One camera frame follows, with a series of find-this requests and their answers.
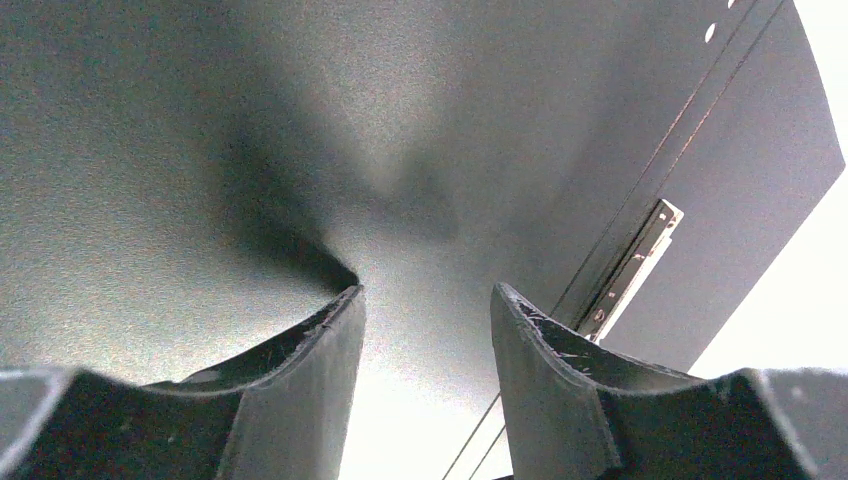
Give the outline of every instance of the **gray metal panel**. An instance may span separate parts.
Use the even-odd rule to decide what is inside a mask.
[[[519,184],[529,194],[525,203],[499,202],[511,214],[490,257],[524,253],[511,256],[495,280],[552,311],[633,187],[657,168],[655,156],[708,73],[737,55],[740,40],[759,31],[778,4],[744,1],[731,10],[706,1],[569,5],[557,19],[560,73],[535,87],[543,103],[528,124],[532,133],[521,139],[527,153],[515,157],[523,175],[543,174],[551,185],[525,182]],[[720,26],[705,43],[713,22]],[[555,168],[537,163],[549,156]]]
[[[605,347],[688,370],[821,200],[845,165],[816,72],[785,3],[665,181],[686,217]]]
[[[743,22],[729,38],[709,73],[701,79],[697,91],[681,106],[680,114],[670,125],[668,134],[646,160],[638,180],[627,192],[615,214],[611,215],[606,228],[592,246],[591,253],[584,258],[580,268],[570,279],[565,293],[554,308],[553,314],[557,318],[575,326],[585,314],[585,310],[594,300],[594,295],[602,288],[620,256],[636,236],[648,212],[656,204],[659,190],[679,160],[680,152],[691,141],[739,65],[744,63],[746,55],[780,3],[775,0],[734,4],[734,8],[747,7]],[[724,24],[725,18],[722,17],[717,18],[719,25]],[[809,75],[811,79],[815,79],[815,65],[811,67]],[[837,148],[835,137],[833,141],[834,148]]]

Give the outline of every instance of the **dark gray panel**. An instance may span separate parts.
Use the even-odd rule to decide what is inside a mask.
[[[611,214],[590,253],[582,259],[576,274],[569,280],[565,292],[553,310],[554,315],[568,325],[576,323],[589,308],[621,255],[635,237],[648,212],[657,202],[657,192],[674,168],[679,152],[699,128],[702,119],[715,99],[726,88],[728,79],[744,62],[751,46],[756,42],[772,15],[780,5],[779,0],[734,4],[733,8],[747,8],[744,19],[728,39],[721,55],[704,76],[696,91],[681,106],[679,115],[656,150],[645,160],[645,167],[626,192],[622,203]],[[717,27],[725,25],[730,12],[717,16]]]
[[[489,55],[469,65],[436,157],[473,234],[460,236],[466,261],[488,274],[480,298],[503,280],[553,309],[736,28],[778,4],[756,3],[753,15],[754,2],[570,2],[482,17]]]
[[[687,370],[843,168],[786,3],[659,193],[686,216],[604,346]]]

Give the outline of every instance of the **screw hole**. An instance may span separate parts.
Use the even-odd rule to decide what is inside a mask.
[[[710,43],[715,33],[715,23],[707,27],[707,33],[704,34],[704,43]]]

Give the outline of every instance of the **metal hinge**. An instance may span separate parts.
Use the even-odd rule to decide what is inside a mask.
[[[579,334],[596,343],[606,337],[671,244],[671,233],[682,218],[683,212],[668,201],[657,203],[627,254],[578,324]]]

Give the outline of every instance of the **white wall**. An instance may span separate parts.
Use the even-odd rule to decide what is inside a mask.
[[[848,156],[848,4],[796,0]],[[690,370],[848,369],[848,175],[842,175]]]

